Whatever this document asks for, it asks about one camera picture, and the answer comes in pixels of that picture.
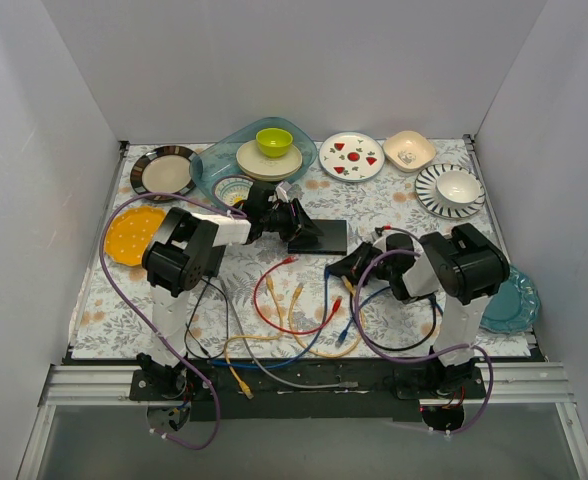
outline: gray cable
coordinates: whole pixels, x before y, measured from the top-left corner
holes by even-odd
[[[232,315],[234,315],[234,318],[236,319],[236,323],[238,324],[239,331],[241,332],[241,335],[245,335],[245,333],[243,333],[243,325],[241,324],[241,319],[238,317],[238,314],[236,313],[236,308],[234,307],[234,302],[232,302],[232,297],[230,296],[229,291],[227,290],[227,285],[225,285],[225,282],[223,280],[221,280],[220,282],[221,282],[221,288],[225,292],[225,295],[227,296],[227,300],[230,304],[230,310],[232,311]],[[331,385],[301,385],[299,383],[293,383],[293,382],[289,382],[287,380],[284,380],[280,377],[277,377],[272,372],[270,372],[267,368],[265,368],[261,364],[261,362],[259,362],[258,359],[252,353],[252,350],[250,349],[250,345],[247,342],[247,339],[243,338],[242,340],[243,340],[243,343],[245,344],[245,348],[247,349],[247,352],[250,354],[250,357],[252,357],[252,361],[256,364],[256,366],[258,368],[260,368],[262,370],[262,372],[265,375],[267,375],[268,377],[270,377],[272,380],[276,380],[277,382],[282,383],[283,385],[287,385],[288,387],[292,387],[292,388],[301,388],[304,390],[318,390],[318,389],[325,389],[325,388],[341,388],[342,389],[342,388],[356,388],[356,387],[358,387],[358,382],[340,382],[340,383],[334,383]]]

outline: black cable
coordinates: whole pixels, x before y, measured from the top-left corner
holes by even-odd
[[[223,296],[223,299],[225,300],[225,324],[226,324],[226,330],[227,330],[227,339],[230,338],[230,315],[229,315],[229,303],[228,303],[227,295],[225,295],[225,292],[223,292],[223,290],[221,290],[219,287],[217,287],[212,282],[210,282],[211,278],[212,277],[201,279],[205,282],[205,287],[203,287],[203,290],[201,290],[201,293],[200,293],[198,299],[196,300],[196,305],[194,305],[194,309],[192,310],[192,314],[190,315],[189,320],[185,324],[186,329],[185,329],[185,335],[183,336],[183,343],[185,344],[185,349],[187,350],[187,352],[190,355],[192,355],[194,358],[198,358],[199,360],[214,360],[214,359],[222,356],[223,352],[224,352],[224,350],[221,349],[221,353],[219,353],[218,355],[216,355],[214,357],[211,356],[210,353],[207,351],[207,349],[201,344],[201,342],[198,341],[198,339],[196,337],[194,337],[194,335],[190,331],[190,327],[192,326],[192,322],[194,321],[194,316],[196,315],[196,310],[198,309],[199,305],[201,304],[201,300],[203,300],[203,296],[205,295],[205,291],[207,290],[208,287],[212,287],[212,288],[216,289]],[[194,352],[192,352],[190,350],[190,347],[187,345],[187,335],[188,334],[197,343],[197,345],[199,346],[199,348],[201,349],[201,352],[205,355],[205,357],[201,357],[199,355],[196,355]]]
[[[429,340],[429,338],[432,336],[432,334],[436,330],[436,311],[438,309],[438,304],[436,303],[436,296],[430,295],[428,297],[428,299],[429,299],[430,303],[432,304],[432,328],[427,333],[427,335],[425,335],[421,340],[419,340],[418,342],[413,343],[412,345],[409,345],[407,347],[398,347],[398,348],[385,347],[383,345],[376,343],[370,337],[368,337],[368,340],[375,347],[378,347],[381,350],[386,350],[388,352],[406,352],[408,350],[412,350],[416,347],[423,345],[425,342],[427,342]],[[356,322],[357,320],[354,318],[354,299],[353,299],[353,295],[351,293],[350,293],[350,315],[352,315],[352,319],[354,319],[354,321]]]

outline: white bowl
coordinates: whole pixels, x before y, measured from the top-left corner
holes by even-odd
[[[446,202],[466,207],[481,194],[481,186],[471,173],[452,170],[438,177],[436,191]]]
[[[254,181],[243,175],[230,175],[219,179],[212,187],[214,196],[225,205],[233,207],[241,200],[247,200]]]

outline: clear blue plastic tub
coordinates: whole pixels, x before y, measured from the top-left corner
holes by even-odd
[[[229,137],[224,138],[207,150],[203,151],[196,158],[192,159],[190,173],[192,180],[203,194],[212,202],[221,205],[221,202],[214,196],[212,188],[214,184],[228,175],[245,175],[236,163],[236,151],[246,142],[254,140],[256,134],[264,128],[282,128],[292,134],[292,144],[295,145],[303,155],[303,166],[285,181],[293,183],[301,178],[310,165],[316,160],[318,151],[314,142],[303,130],[292,122],[279,117],[267,117],[258,120]]]

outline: floral tablecloth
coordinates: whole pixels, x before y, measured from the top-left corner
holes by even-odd
[[[434,163],[453,163],[473,170],[472,162],[465,150],[463,140],[432,140],[437,149]],[[158,145],[130,146],[114,206],[131,198],[129,174],[136,160]],[[186,145],[196,151],[208,145]],[[448,233],[460,221],[444,220],[429,214],[416,199],[414,193],[415,175],[407,175],[386,162],[380,174],[371,181],[348,184],[330,178],[315,162],[306,174],[298,180],[292,190],[292,196],[298,197],[307,213],[312,218],[343,218],[348,222],[348,251],[352,251],[363,240],[371,238],[374,227],[391,224],[410,230],[417,235],[440,231]],[[205,201],[202,193],[194,190],[190,197]],[[179,202],[163,204],[168,210]],[[497,245],[495,231],[488,215],[487,207],[474,217],[468,219],[481,232]],[[252,290],[259,276],[270,266],[287,256],[286,246],[276,234],[264,234],[252,245],[228,247],[221,264],[219,279],[223,280],[232,293],[232,301],[243,322],[247,334],[270,335],[274,330],[266,325],[256,314],[252,306]],[[282,309],[287,310],[294,289],[299,283],[304,284],[303,293],[297,303],[294,319],[297,328],[310,329],[318,325],[323,314],[323,267],[335,262],[337,256],[301,255],[299,260],[281,267],[274,272],[273,279]],[[145,271],[116,264],[108,259],[108,266],[116,282],[123,291],[142,307],[146,315],[152,314],[150,286],[145,279]],[[196,302],[202,282],[192,292],[190,308]],[[365,289],[365,295],[381,288],[382,282],[371,281]],[[89,285],[90,293],[85,303],[85,310],[74,329],[71,344],[74,359],[133,359],[139,352],[149,352],[152,348],[152,335],[147,326],[116,295],[97,265]],[[316,348],[327,353],[338,353],[335,341],[348,321],[349,297],[338,279],[330,280],[330,296],[344,298],[334,320],[323,330]],[[439,302],[444,301],[444,294],[438,295]],[[276,308],[266,291],[260,290],[259,304],[263,313],[273,322],[278,323]],[[391,294],[377,297],[365,309],[367,332],[378,343],[389,346],[403,346],[416,342],[429,332],[432,313],[427,301],[404,306]],[[238,333],[234,318],[229,321],[232,334]],[[214,289],[208,289],[194,317],[191,333],[200,343],[215,355],[220,352],[227,336],[225,306]],[[344,343],[349,345],[356,335],[355,328]],[[410,352],[407,356],[426,354],[436,335],[429,342]],[[311,336],[304,337],[309,342]],[[195,342],[188,337],[190,348],[199,352]],[[525,335],[496,335],[480,331],[477,337],[479,345],[493,356],[528,356],[529,350]],[[259,357],[290,357],[300,351],[294,339],[285,335],[275,342],[254,342],[253,350]],[[247,352],[242,342],[230,344],[232,357],[246,358]],[[350,357],[373,357],[375,354],[362,342]]]

